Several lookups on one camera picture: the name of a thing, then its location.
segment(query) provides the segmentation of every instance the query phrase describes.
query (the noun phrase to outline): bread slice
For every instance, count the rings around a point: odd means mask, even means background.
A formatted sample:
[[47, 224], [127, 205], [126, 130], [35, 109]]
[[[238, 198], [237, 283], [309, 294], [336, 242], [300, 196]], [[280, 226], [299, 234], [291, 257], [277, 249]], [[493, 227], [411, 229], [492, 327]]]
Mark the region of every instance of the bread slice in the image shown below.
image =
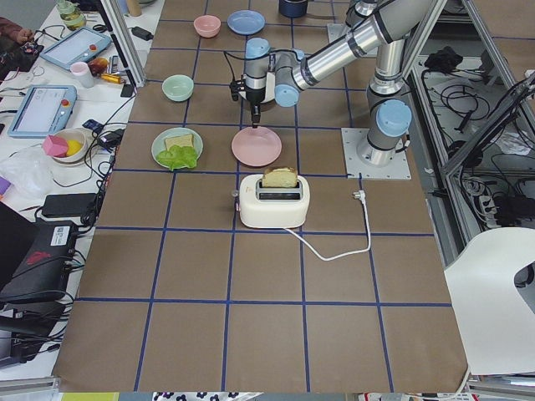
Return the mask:
[[295, 188], [298, 185], [298, 172], [292, 167], [273, 167], [264, 171], [263, 188]]
[[164, 142], [166, 143], [166, 149], [169, 150], [171, 146], [178, 145], [178, 146], [191, 146], [193, 147], [193, 135], [182, 135], [182, 136], [171, 136], [169, 138], [165, 138]]

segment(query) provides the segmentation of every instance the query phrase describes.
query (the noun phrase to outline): blue joint cap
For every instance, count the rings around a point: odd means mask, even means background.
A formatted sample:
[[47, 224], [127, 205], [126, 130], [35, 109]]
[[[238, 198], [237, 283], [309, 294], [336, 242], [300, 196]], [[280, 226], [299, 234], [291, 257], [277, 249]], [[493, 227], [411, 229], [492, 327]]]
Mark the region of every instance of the blue joint cap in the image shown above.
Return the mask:
[[245, 46], [245, 58], [262, 57], [269, 53], [269, 42], [262, 38], [252, 38], [247, 40]]
[[301, 61], [304, 58], [304, 51], [303, 50], [299, 50], [298, 48], [295, 48], [293, 51], [297, 55], [298, 61]]
[[287, 84], [275, 85], [275, 101], [281, 107], [295, 106], [299, 101], [299, 91]]
[[383, 134], [396, 138], [409, 129], [412, 112], [401, 100], [387, 100], [379, 107], [375, 120]]

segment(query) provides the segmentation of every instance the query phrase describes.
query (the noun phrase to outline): person's hand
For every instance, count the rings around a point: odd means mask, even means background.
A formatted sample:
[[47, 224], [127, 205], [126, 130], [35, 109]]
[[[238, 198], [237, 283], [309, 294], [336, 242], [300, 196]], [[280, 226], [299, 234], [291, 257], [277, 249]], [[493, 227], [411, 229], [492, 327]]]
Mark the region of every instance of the person's hand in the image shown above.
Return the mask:
[[31, 29], [22, 28], [20, 31], [18, 31], [18, 35], [17, 35], [18, 44], [25, 44], [26, 42], [29, 42], [32, 39], [33, 39], [33, 32]]

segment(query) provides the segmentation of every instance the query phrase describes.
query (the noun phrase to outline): sleeve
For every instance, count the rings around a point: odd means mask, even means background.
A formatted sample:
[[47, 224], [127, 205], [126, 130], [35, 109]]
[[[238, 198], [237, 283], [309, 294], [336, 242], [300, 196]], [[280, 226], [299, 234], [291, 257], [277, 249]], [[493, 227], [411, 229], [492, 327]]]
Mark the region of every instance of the sleeve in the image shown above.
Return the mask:
[[0, 17], [0, 34], [5, 35], [14, 42], [17, 42], [18, 32], [23, 27], [17, 25], [16, 23], [8, 20], [7, 18]]

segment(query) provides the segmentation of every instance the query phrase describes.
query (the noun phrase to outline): tablet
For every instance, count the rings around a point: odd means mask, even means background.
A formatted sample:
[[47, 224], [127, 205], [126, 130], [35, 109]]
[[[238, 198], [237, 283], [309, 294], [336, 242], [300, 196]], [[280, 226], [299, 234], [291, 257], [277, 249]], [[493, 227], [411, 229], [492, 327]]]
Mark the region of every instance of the tablet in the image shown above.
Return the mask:
[[45, 138], [65, 128], [76, 101], [72, 85], [32, 85], [9, 127], [13, 138]]
[[41, 57], [62, 69], [69, 69], [72, 63], [90, 61], [106, 49], [110, 43], [110, 37], [93, 29], [82, 27], [46, 48], [41, 52]]

